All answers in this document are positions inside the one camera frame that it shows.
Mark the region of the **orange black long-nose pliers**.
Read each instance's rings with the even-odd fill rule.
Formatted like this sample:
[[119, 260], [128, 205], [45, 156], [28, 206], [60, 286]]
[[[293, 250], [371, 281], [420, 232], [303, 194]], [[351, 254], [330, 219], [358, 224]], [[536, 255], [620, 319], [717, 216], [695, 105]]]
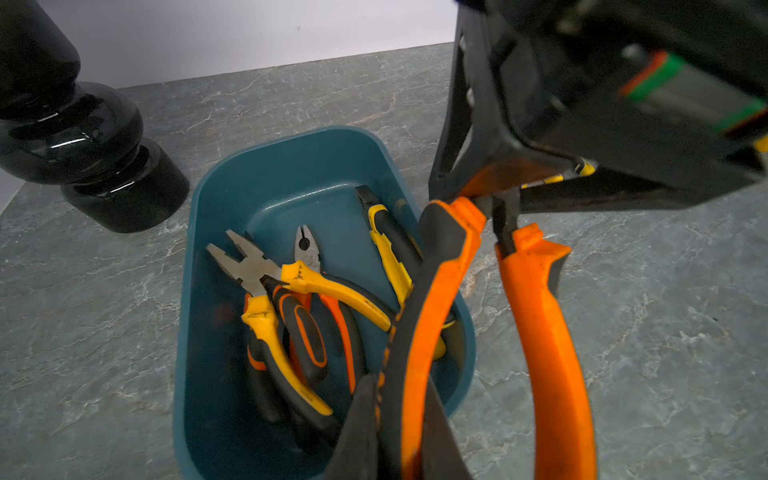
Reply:
[[264, 364], [276, 391], [316, 430], [336, 426], [332, 408], [311, 388], [327, 374], [328, 356], [314, 317], [284, 285], [263, 275], [242, 315], [249, 353]]

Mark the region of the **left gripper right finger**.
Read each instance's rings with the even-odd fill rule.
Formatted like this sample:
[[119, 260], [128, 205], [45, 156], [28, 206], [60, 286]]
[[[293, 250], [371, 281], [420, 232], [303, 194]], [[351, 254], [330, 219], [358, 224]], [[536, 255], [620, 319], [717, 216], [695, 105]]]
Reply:
[[434, 480], [472, 479], [464, 463], [432, 380], [425, 396], [422, 439], [422, 478]]

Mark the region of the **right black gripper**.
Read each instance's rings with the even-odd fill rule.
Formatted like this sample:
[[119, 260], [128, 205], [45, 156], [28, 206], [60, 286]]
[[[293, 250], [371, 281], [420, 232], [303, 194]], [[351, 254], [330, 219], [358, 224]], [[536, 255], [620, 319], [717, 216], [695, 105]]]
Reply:
[[762, 182], [763, 1], [462, 1], [432, 200], [680, 210]]

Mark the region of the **orange black greener pliers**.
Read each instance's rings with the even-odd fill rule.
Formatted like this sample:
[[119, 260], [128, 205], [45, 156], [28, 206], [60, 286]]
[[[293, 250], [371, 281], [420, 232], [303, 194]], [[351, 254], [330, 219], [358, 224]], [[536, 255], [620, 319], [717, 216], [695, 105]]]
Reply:
[[419, 227], [425, 259], [398, 315], [376, 386], [379, 469], [422, 478], [425, 396], [432, 380], [446, 416], [465, 398], [476, 361], [475, 330], [460, 294], [482, 243], [495, 230], [502, 286], [523, 347], [534, 404], [534, 475], [594, 479], [593, 418], [580, 361], [555, 292], [567, 246], [518, 223], [520, 192], [434, 200]]

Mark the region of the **yellow grey open-jaw pliers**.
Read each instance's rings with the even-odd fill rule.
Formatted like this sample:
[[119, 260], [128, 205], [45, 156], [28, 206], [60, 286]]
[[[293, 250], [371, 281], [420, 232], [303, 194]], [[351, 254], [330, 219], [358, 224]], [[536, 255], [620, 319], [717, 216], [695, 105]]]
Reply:
[[251, 240], [228, 230], [229, 239], [242, 255], [230, 257], [213, 243], [207, 252], [220, 269], [250, 294], [242, 315], [252, 333], [249, 339], [261, 354], [267, 373], [278, 392], [298, 415], [322, 435], [335, 442], [341, 426], [332, 408], [298, 376], [279, 337], [284, 327], [296, 346], [296, 356], [310, 381], [324, 378], [328, 356], [317, 322], [301, 301], [303, 295], [325, 296], [340, 307], [360, 313], [387, 333], [395, 312], [362, 286], [321, 271], [317, 242], [306, 225], [297, 228], [292, 263], [276, 264]]

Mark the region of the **teal plastic storage box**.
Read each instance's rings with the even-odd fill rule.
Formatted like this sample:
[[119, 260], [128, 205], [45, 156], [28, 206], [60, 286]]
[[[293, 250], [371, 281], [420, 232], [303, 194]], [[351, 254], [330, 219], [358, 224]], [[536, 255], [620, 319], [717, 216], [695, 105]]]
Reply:
[[358, 283], [391, 308], [396, 295], [356, 195], [370, 187], [417, 232], [411, 195], [383, 143], [355, 127], [328, 127], [233, 154], [199, 182], [191, 203], [181, 298], [173, 436], [186, 479], [319, 479], [331, 456], [298, 449], [288, 426], [268, 424], [246, 387], [244, 290], [207, 252], [229, 254], [236, 231], [277, 264], [293, 260], [307, 225], [324, 269]]

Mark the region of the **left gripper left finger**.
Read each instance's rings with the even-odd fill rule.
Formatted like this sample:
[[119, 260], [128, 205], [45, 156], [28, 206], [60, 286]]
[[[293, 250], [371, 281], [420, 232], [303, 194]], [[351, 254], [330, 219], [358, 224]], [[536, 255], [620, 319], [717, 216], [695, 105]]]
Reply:
[[378, 436], [375, 418], [376, 382], [362, 377], [341, 430], [324, 479], [376, 479], [378, 477]]

